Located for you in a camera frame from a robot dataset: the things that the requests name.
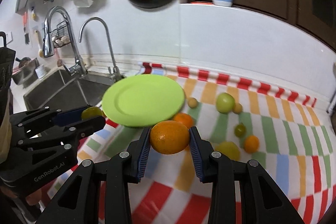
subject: faucet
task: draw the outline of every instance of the faucet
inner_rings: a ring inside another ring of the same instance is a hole
[[[84,24],[81,27],[81,30],[79,31],[79,43],[82,42],[82,37],[83,37],[83,30],[84,27],[86,26],[86,24],[88,24],[90,21],[92,20],[98,20],[99,22],[101,22],[104,27],[105,27],[105,31],[106,31],[106,36],[107,36],[107,42],[109,44],[109,48],[110,48],[110,54],[111,54],[111,58],[112,58],[112,62],[113,62],[113,73],[115,75],[115,81],[119,81],[121,80],[123,77],[120,74],[119,68],[116,65],[116,60],[114,59],[114,54],[113,54],[113,50],[112,50],[112,45],[111,45],[111,39],[110,39],[110,33],[109,33],[109,28],[107,27],[107,24],[105,21],[103,21],[101,18],[99,17],[91,17],[89,18],[87,21],[84,22]],[[109,69],[109,73],[110,73],[110,78],[112,78],[113,74],[111,71],[111,67],[108,67]]]
[[[68,30],[69,30],[69,38],[70,38],[73,53],[75,55],[75,62],[76,63],[75,63],[74,66],[72,66],[71,68],[68,68],[66,65],[63,65],[63,66],[64,66],[65,70],[71,76],[74,75],[76,72],[78,72],[81,76],[84,76],[84,75],[87,74],[87,71],[85,69],[83,59],[78,52],[74,32],[72,30],[72,24],[71,24],[70,16],[69,16],[68,12],[61,6],[55,6],[55,7],[51,8],[49,10],[46,18],[45,18],[45,21],[44,21],[43,56],[46,58],[46,57],[53,56],[55,54],[54,43],[51,39],[51,34],[50,34],[50,32],[51,32],[50,22],[51,22],[51,18],[53,17],[54,13],[60,13],[63,16],[64,21],[67,24],[67,27],[68,27]]]

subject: wire basket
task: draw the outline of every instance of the wire basket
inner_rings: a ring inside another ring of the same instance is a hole
[[[65,21],[57,24],[57,28],[50,32],[54,47],[60,48],[71,43],[68,25]]]

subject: stainless steel sink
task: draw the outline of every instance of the stainless steel sink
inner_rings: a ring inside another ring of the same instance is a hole
[[[87,104],[94,106],[113,83],[103,74],[89,73],[79,78],[58,70],[25,94],[24,100],[28,110],[48,106],[66,111]]]

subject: green plate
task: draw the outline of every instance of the green plate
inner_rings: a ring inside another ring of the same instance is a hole
[[[104,94],[105,115],[127,127],[152,126],[176,114],[184,103],[184,91],[161,75],[136,75],[113,84]]]

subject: checkered tablecloth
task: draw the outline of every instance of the checkered tablecloth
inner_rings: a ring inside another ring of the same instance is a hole
[[[316,224],[336,196],[336,136],[328,115],[319,109],[295,103],[267,92],[245,89],[237,83],[226,85],[203,78],[192,78],[153,68],[147,73],[165,75],[179,83],[186,97],[195,97],[199,105],[182,112],[190,114],[201,137],[213,146],[232,141],[241,149],[242,162],[258,160],[287,195],[306,224]],[[244,111],[221,114],[214,106],[219,93],[228,92],[242,104]],[[259,151],[247,154],[244,139],[234,135],[234,127],[242,122],[247,134],[256,135]],[[140,136],[141,128],[127,128],[107,119],[103,130],[90,136],[78,152],[84,159],[108,160],[127,148]],[[53,197],[72,173],[61,175],[48,191]],[[104,189],[100,203],[100,219],[104,219]],[[196,177],[190,151],[161,155],[151,149],[145,177],[140,184],[129,184],[134,224],[201,224],[207,223],[211,184]],[[236,215],[241,223],[241,205],[236,184]]]

